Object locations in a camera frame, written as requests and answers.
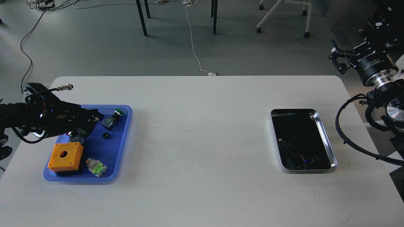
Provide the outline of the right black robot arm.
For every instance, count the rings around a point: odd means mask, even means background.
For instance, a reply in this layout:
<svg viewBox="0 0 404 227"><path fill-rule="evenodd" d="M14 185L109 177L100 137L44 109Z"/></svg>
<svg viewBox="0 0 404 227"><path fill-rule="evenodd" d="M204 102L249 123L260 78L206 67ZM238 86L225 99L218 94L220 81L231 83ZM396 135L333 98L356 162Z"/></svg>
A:
<svg viewBox="0 0 404 227"><path fill-rule="evenodd" d="M367 20L362 37L364 42L352 50L339 49L333 43L329 60L339 73L344 74L349 68L361 79L364 86L374 86L367 94L358 94L347 100L339 109L335 126L344 143L366 155L390 164L403 166L402 160L397 160L369 152L352 142L342 131L339 117L343 109L351 102L359 100L367 105L365 118L369 125L380 131L391 131L390 139L396 151L403 156L403 79L395 79L399 68L388 55L388 47L398 45L403 41L403 1L387 0L378 8L372 18Z"/></svg>

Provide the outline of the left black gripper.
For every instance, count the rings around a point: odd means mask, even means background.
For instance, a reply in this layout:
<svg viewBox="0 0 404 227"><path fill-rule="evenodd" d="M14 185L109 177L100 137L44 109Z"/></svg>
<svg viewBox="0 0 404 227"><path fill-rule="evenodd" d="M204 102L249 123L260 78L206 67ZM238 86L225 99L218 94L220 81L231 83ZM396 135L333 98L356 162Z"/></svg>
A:
<svg viewBox="0 0 404 227"><path fill-rule="evenodd" d="M39 115L39 137L54 137L72 131L88 137L104 114L98 109L85 109L70 102L45 102Z"/></svg>

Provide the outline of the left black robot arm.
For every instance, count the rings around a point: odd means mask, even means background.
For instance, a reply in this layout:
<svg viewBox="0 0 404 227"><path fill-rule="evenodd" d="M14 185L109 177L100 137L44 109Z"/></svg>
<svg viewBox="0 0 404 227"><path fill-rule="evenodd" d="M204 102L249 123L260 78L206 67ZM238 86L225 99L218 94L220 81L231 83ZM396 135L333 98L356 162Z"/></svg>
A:
<svg viewBox="0 0 404 227"><path fill-rule="evenodd" d="M97 122L104 118L98 109L85 109L79 104L61 101L53 94L71 89L71 84L47 89L40 83L27 83L22 102L0 105L2 160L13 151L5 145L9 139L4 133L6 128L11 128L22 141L30 144L71 131L88 137L94 131Z"/></svg>

